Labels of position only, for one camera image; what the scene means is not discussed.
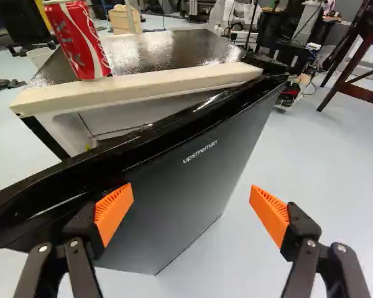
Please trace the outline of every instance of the upstreman logo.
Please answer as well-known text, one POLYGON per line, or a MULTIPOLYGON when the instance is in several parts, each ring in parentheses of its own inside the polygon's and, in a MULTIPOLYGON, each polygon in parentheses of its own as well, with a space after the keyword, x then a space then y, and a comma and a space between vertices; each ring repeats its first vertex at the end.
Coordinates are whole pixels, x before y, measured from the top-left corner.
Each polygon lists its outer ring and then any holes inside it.
POLYGON ((211 144, 206 145, 202 149, 196 151, 194 154, 188 156, 183 160, 184 163, 189 163, 192 159, 195 157, 198 157, 201 153, 205 152, 206 150, 209 150, 210 148, 213 148, 215 145, 217 145, 217 140, 211 142, 211 144))

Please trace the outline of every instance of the black fabric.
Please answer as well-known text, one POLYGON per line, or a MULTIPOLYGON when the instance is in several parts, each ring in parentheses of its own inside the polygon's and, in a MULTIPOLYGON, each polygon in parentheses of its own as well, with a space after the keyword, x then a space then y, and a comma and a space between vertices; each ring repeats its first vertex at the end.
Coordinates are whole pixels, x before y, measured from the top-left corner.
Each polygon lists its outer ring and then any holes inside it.
POLYGON ((0 90, 17 88, 26 85, 24 81, 18 82, 16 79, 0 79, 0 90))

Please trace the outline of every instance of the silver screw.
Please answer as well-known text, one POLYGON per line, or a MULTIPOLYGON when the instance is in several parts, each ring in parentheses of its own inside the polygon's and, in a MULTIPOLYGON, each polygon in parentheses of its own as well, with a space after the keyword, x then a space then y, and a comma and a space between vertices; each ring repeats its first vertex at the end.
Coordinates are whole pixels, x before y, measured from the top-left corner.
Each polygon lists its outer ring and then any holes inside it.
POLYGON ((347 248, 342 244, 337 244, 337 249, 339 251, 342 251, 343 253, 345 253, 347 251, 347 248))
POLYGON ((73 240, 70 244, 69 244, 69 246, 70 247, 74 247, 74 246, 76 246, 77 245, 77 240, 73 240))
POLYGON ((315 247, 315 246, 316 246, 316 243, 315 243, 315 241, 313 241, 313 240, 308 240, 306 243, 307 243, 308 246, 310 246, 310 247, 315 247))
POLYGON ((43 245, 42 247, 39 248, 39 253, 42 253, 43 251, 46 251, 48 248, 47 245, 43 245))

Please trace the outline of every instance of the gray floor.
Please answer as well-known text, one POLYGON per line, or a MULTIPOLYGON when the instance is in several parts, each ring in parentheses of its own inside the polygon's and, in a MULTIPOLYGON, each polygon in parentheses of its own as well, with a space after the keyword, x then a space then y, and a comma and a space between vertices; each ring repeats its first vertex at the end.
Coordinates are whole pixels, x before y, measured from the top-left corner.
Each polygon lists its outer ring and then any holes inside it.
MULTIPOLYGON (((29 80, 34 73, 27 58, 0 52, 0 78, 29 80)), ((7 108, 20 90, 0 92, 0 189, 58 162, 7 108)), ((271 113, 222 218, 157 277, 98 268, 104 296, 279 297, 290 265, 249 207, 256 184, 308 212, 323 243, 351 245, 373 297, 373 105, 338 94, 318 113, 328 90, 271 113)), ((12 296, 25 259, 0 250, 0 297, 12 296)), ((317 279, 312 297, 324 294, 317 279)), ((72 297, 66 280, 60 297, 72 297)))

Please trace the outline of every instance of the coca-cola can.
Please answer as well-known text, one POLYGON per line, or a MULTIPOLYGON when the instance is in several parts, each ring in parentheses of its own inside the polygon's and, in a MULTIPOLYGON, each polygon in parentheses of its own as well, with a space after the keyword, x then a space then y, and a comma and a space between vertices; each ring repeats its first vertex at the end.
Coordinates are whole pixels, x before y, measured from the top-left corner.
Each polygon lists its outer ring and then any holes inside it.
POLYGON ((97 79, 111 73, 104 48, 84 1, 44 1, 44 11, 55 36, 80 79, 97 79))

